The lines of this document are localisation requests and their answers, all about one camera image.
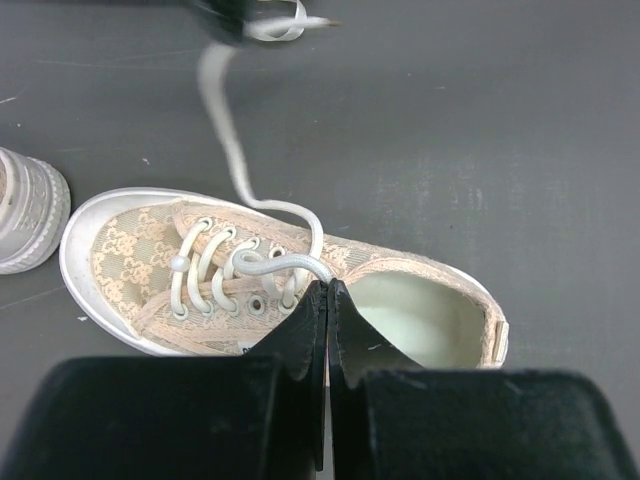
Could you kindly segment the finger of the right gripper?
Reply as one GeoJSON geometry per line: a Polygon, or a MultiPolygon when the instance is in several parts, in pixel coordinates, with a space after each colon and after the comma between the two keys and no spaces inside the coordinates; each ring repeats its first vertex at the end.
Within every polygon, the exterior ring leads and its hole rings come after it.
{"type": "Polygon", "coordinates": [[[217,43],[238,46],[244,42],[244,27],[250,18],[250,0],[192,0],[191,12],[217,43]]]}

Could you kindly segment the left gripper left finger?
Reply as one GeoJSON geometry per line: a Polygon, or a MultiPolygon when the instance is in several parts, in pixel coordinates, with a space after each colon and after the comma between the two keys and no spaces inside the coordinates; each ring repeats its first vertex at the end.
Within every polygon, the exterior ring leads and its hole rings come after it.
{"type": "Polygon", "coordinates": [[[312,479],[323,467],[325,283],[240,356],[94,357],[45,377],[5,479],[312,479]]]}

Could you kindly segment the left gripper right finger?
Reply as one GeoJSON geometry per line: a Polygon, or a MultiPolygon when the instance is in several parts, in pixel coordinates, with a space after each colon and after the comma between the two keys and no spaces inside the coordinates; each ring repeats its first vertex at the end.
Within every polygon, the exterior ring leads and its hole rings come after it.
{"type": "Polygon", "coordinates": [[[338,479],[635,479],[605,396],[557,370],[431,370],[327,292],[338,479]]]}

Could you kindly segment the white shoelace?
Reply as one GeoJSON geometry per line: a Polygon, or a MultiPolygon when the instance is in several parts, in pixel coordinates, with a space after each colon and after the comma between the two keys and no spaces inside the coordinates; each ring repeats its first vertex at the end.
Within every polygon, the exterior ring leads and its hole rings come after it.
{"type": "MultiPolygon", "coordinates": [[[[304,31],[335,24],[330,19],[316,16],[307,16],[299,22],[304,31]]],[[[324,282],[331,281],[333,274],[320,261],[324,230],[319,218],[313,212],[293,203],[259,200],[254,196],[245,156],[225,93],[227,70],[238,50],[239,45],[224,45],[212,40],[202,52],[197,67],[199,92],[226,154],[235,191],[239,198],[253,209],[287,212],[304,219],[310,227],[311,243],[309,252],[306,254],[282,254],[270,259],[262,258],[249,248],[241,249],[230,255],[225,266],[243,275],[260,278],[269,298],[276,300],[280,310],[288,314],[297,305],[296,294],[304,288],[310,273],[324,282]]]]}

